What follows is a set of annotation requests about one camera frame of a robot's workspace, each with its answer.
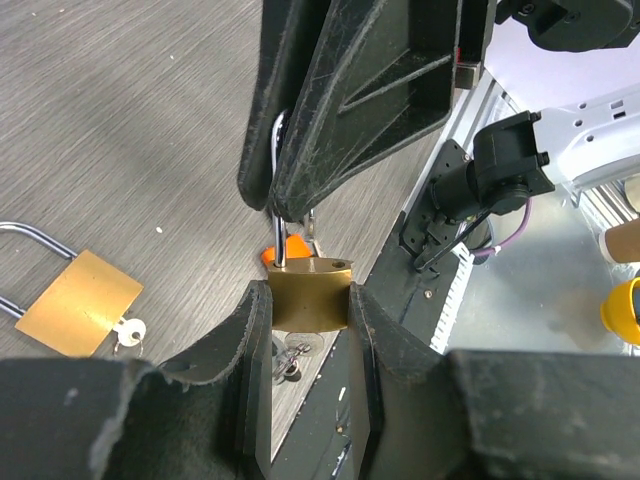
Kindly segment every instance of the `padlock body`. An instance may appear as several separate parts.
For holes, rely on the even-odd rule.
[[[347,327],[351,262],[336,258],[292,258],[269,265],[273,328],[320,333]]]
[[[16,324],[68,356],[89,356],[131,306],[142,285],[85,250]]]

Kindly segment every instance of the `yellow object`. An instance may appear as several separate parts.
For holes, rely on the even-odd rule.
[[[292,258],[269,265],[273,328],[321,333],[347,327],[351,262],[335,258]]]
[[[286,252],[286,258],[313,257],[313,252],[307,245],[307,242],[305,242],[304,239],[298,234],[290,235],[289,238],[287,238]],[[262,262],[267,266],[267,268],[269,267],[269,264],[273,263],[275,259],[275,247],[269,247],[264,252],[262,252]]]
[[[64,355],[89,356],[142,288],[85,250],[27,310],[16,328]]]
[[[622,340],[640,345],[640,326],[633,308],[633,291],[640,288],[640,278],[615,287],[600,308],[602,323]]]

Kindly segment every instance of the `brass padlock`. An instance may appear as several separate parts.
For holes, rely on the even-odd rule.
[[[271,131],[271,167],[275,175],[284,137],[285,113]],[[351,262],[336,258],[287,259],[287,227],[273,216],[275,260],[268,266],[273,294],[273,328],[285,332],[320,333],[347,327]]]
[[[0,310],[18,319],[18,330],[64,355],[92,355],[142,292],[140,283],[90,251],[77,254],[31,225],[0,222],[0,231],[26,235],[71,260],[27,310],[0,297]]]

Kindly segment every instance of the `gray wood-grain table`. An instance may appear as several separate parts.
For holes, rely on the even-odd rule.
[[[259,0],[0,0],[0,219],[90,248],[143,283],[130,315],[148,325],[151,362],[207,333],[249,280],[265,277],[270,223],[235,186],[260,15]],[[318,208],[322,249],[354,260],[355,280],[366,278],[433,140]],[[0,252],[0,292],[23,305],[64,266],[17,235],[2,235]],[[1,318],[0,355],[55,355]],[[98,355],[110,355],[112,340]],[[274,452],[322,358],[302,361],[299,383],[274,387]]]

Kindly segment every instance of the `black cable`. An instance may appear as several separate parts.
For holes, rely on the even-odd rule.
[[[480,213],[476,217],[476,219],[473,222],[471,222],[471,224],[467,228],[465,228],[460,235],[458,235],[451,242],[449,242],[447,245],[441,248],[438,251],[438,253],[436,253],[433,257],[427,258],[430,253],[430,249],[425,248],[423,252],[420,254],[420,256],[418,256],[418,258],[416,258],[415,261],[413,262],[413,267],[418,272],[424,272],[427,268],[432,267],[442,257],[444,257],[451,250],[453,250],[456,245],[464,241],[464,239],[467,238],[471,234],[471,232],[473,232],[476,228],[478,228],[478,226],[480,226],[480,224],[484,222],[490,214],[491,212],[488,210]]]

